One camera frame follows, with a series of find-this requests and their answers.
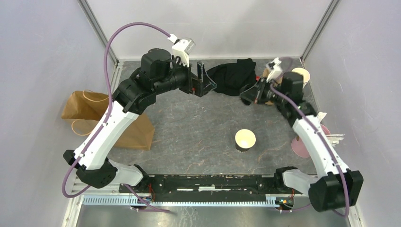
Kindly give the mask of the black paper coffee cup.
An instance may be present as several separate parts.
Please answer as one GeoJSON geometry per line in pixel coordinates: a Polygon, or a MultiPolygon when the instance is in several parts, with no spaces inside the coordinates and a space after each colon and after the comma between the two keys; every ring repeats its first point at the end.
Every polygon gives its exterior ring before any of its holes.
{"type": "Polygon", "coordinates": [[[248,129],[241,129],[235,134],[235,148],[239,152],[246,152],[256,143],[255,134],[248,129]]]}

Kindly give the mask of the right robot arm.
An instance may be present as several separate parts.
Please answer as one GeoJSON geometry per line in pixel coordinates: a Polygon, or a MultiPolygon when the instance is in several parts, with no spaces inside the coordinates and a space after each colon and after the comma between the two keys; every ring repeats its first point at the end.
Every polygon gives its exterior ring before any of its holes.
{"type": "Polygon", "coordinates": [[[357,202],[364,178],[352,171],[338,156],[324,134],[317,112],[303,99],[303,76],[285,72],[282,82],[260,78],[253,85],[240,89],[239,97],[245,105],[264,104],[271,101],[288,121],[303,142],[313,161],[317,176],[312,177],[294,166],[278,168],[274,174],[273,187],[279,193],[290,188],[308,196],[317,212],[332,210],[343,217],[349,215],[350,207],[357,202]]]}

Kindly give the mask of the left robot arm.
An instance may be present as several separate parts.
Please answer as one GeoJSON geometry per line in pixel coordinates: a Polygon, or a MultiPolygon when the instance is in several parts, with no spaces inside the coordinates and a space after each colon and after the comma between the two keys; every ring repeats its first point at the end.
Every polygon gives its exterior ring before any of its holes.
{"type": "Polygon", "coordinates": [[[76,149],[64,152],[64,159],[76,169],[78,179],[94,188],[110,183],[128,184],[136,192],[148,188],[148,179],[138,165],[124,165],[108,154],[126,129],[156,102],[156,97],[179,89],[202,97],[216,88],[204,64],[197,63],[197,73],[183,63],[182,57],[164,49],[151,49],[141,58],[141,65],[122,81],[112,95],[112,105],[87,139],[76,149]]]}

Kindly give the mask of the stack of white paper cups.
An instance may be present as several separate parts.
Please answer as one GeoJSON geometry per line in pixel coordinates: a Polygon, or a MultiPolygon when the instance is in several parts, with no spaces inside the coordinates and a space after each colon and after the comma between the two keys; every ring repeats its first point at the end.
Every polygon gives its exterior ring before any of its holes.
{"type": "Polygon", "coordinates": [[[303,88],[305,88],[305,86],[308,84],[308,82],[310,80],[309,71],[307,71],[304,68],[298,67],[298,68],[292,69],[292,72],[302,75],[302,77],[303,77],[303,88]]]}

